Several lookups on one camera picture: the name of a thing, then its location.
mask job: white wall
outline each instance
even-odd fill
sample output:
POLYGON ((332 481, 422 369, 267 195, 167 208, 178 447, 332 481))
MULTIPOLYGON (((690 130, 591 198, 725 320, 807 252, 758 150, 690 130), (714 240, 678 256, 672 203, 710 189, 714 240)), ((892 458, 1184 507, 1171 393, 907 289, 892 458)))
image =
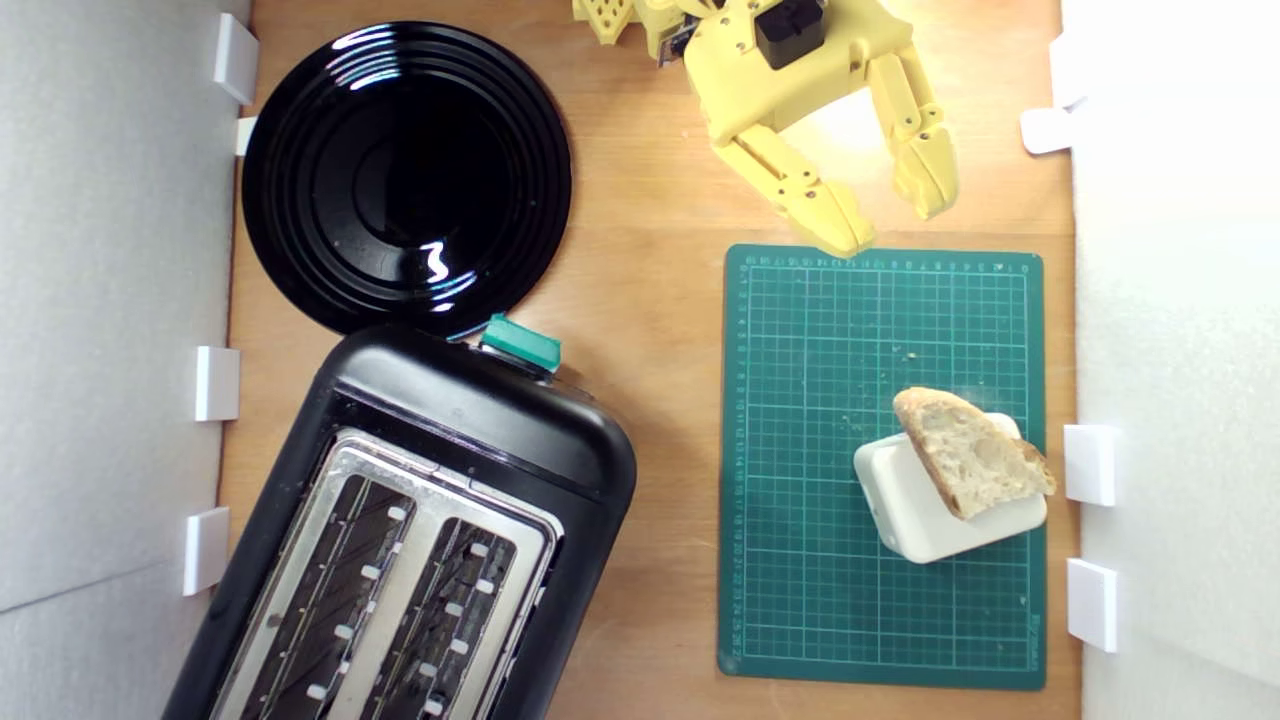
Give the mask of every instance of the white wall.
POLYGON ((221 428, 238 108, 210 81, 248 0, 0 1, 0 716, 154 717, 207 603, 182 521, 221 428))
POLYGON ((1120 428, 1119 651, 1087 720, 1280 717, 1280 145, 1271 8, 1064 0, 1098 70, 1075 111, 1082 423, 1120 428))

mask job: black plate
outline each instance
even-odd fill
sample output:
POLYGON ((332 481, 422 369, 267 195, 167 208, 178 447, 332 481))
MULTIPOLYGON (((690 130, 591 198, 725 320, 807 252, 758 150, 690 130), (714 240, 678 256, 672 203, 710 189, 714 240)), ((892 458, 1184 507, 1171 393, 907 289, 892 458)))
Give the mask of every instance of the black plate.
POLYGON ((475 33, 367 27, 302 60, 244 156, 250 240, 280 291, 340 333, 388 320, 453 338, 550 264, 568 140, 532 72, 475 33))

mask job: white block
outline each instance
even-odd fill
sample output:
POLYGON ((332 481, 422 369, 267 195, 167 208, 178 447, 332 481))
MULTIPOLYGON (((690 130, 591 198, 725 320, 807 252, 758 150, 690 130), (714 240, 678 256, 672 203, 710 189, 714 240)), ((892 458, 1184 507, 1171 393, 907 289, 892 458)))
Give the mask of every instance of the white block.
POLYGON ((248 152, 248 138, 257 126, 257 115, 236 120, 236 156, 243 158, 248 152))
MULTIPOLYGON (((988 413, 1009 437, 1020 437, 1009 415, 988 413)), ((1044 496, 1002 502, 961 520, 947 510, 906 433, 858 448, 854 469, 863 486, 881 541, 911 562, 933 562, 1038 528, 1044 496)))
POLYGON ((1107 425, 1065 425, 1066 497, 1111 507, 1116 503, 1116 438, 1107 425))
POLYGON ((1071 113, 1061 108, 1023 110, 1020 124, 1023 147, 1032 155, 1066 150, 1075 142, 1075 124, 1071 113))
POLYGON ((239 350, 196 348, 196 421, 239 416, 239 350))
POLYGON ((232 512, 227 507, 214 507, 187 518, 182 594, 193 596, 223 578, 230 527, 232 512))
POLYGON ((253 102, 253 88, 257 85, 257 38, 230 13, 223 13, 218 23, 214 82, 241 105, 253 102))
POLYGON ((1116 651, 1116 571, 1071 557, 1066 561, 1066 630, 1116 651))

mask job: bread slice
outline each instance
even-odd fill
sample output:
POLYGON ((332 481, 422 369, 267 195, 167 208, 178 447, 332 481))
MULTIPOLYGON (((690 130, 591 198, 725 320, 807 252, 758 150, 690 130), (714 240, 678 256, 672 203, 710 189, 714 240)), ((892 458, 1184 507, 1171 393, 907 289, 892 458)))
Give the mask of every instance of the bread slice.
POLYGON ((1001 502, 1057 489, 1036 446, 1006 436, 959 396, 908 388, 893 398, 893 413, 942 500, 961 520, 1001 502))

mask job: robotic arm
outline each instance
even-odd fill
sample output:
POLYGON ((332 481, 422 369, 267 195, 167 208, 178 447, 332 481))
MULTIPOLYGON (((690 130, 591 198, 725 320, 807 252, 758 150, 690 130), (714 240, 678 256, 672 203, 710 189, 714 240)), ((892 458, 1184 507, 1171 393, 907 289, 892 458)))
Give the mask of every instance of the robotic arm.
POLYGON ((874 231, 849 187, 823 181, 777 133, 865 86, 893 156, 895 191, 922 218, 955 201, 955 151, 911 26, 877 0, 726 0, 714 10, 701 0, 635 3, 650 55, 684 46, 712 147, 813 245, 850 256, 874 231), (645 20, 655 10, 667 13, 662 22, 645 20))

